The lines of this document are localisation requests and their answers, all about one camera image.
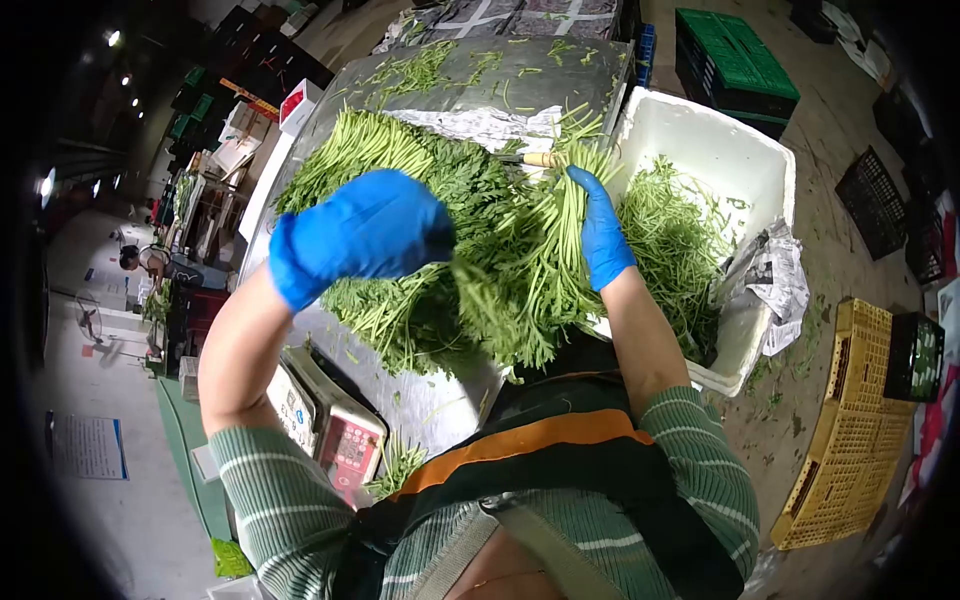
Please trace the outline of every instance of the apron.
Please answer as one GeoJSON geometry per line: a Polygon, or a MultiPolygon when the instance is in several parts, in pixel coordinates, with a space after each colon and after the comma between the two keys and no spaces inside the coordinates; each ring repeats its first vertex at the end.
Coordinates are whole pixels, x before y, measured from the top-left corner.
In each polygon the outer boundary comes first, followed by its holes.
{"type": "Polygon", "coordinates": [[[211,290],[227,288],[227,274],[189,260],[182,254],[174,254],[163,267],[163,276],[181,283],[211,290]]]}
{"type": "Polygon", "coordinates": [[[735,600],[739,570],[677,495],[666,454],[634,430],[623,382],[610,381],[616,375],[540,382],[533,397],[517,398],[528,406],[522,413],[488,424],[415,471],[399,492],[358,511],[333,598],[379,598],[400,540],[442,508],[517,490],[575,489],[601,493],[622,510],[684,600],[735,600]]]}

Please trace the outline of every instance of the white sign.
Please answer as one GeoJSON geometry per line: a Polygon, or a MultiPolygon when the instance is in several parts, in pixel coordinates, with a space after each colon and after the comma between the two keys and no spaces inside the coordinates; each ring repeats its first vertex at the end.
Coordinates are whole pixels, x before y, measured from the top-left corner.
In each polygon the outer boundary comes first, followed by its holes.
{"type": "Polygon", "coordinates": [[[47,452],[54,468],[87,479],[130,479],[120,439],[120,419],[47,411],[47,452]]]}

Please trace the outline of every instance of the hand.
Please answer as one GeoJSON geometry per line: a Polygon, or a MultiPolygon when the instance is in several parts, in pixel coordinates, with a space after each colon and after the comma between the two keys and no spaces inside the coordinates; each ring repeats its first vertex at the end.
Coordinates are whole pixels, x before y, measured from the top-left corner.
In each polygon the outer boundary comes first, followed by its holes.
{"type": "Polygon", "coordinates": [[[566,167],[566,173],[587,191],[587,218],[580,241],[590,270],[590,286],[599,292],[624,269],[633,267],[636,258],[627,246],[603,184],[591,172],[574,165],[566,167]]]}
{"type": "Polygon", "coordinates": [[[323,204],[285,214],[270,240],[270,271],[300,311],[340,277],[401,277],[450,259],[453,222],[425,185],[384,169],[351,180],[323,204]]]}

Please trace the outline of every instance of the ceiling light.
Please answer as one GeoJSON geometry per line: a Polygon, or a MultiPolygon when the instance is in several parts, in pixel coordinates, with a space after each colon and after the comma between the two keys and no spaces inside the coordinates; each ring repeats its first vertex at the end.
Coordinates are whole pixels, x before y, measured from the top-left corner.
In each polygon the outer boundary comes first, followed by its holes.
{"type": "Polygon", "coordinates": [[[56,178],[57,169],[50,169],[47,177],[40,181],[40,186],[37,190],[40,193],[40,208],[46,208],[47,203],[50,202],[50,193],[54,191],[54,180],[56,178]]]}

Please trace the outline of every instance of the green striped sweater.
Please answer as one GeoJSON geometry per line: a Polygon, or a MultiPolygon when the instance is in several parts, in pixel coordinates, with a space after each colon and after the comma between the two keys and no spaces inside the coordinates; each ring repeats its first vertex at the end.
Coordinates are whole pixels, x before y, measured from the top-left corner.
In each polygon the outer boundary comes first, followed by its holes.
{"type": "MultiPolygon", "coordinates": [[[[673,388],[651,398],[637,425],[666,452],[678,493],[746,581],[758,550],[756,495],[727,446],[716,410],[705,407],[692,388],[673,388]]],[[[277,598],[328,597],[353,513],[326,475],[274,430],[225,429],[213,435],[210,447],[236,510],[240,545],[263,584],[277,598]]],[[[466,566],[465,553],[468,562],[486,539],[477,532],[487,521],[498,521],[537,554],[571,600],[676,597],[643,538],[603,495],[518,490],[509,496],[506,513],[491,511],[495,499],[485,499],[426,520],[387,562],[381,598],[443,598],[466,566]],[[542,543],[525,543],[530,539],[542,543]],[[544,547],[550,550],[538,551],[544,547]]]]}

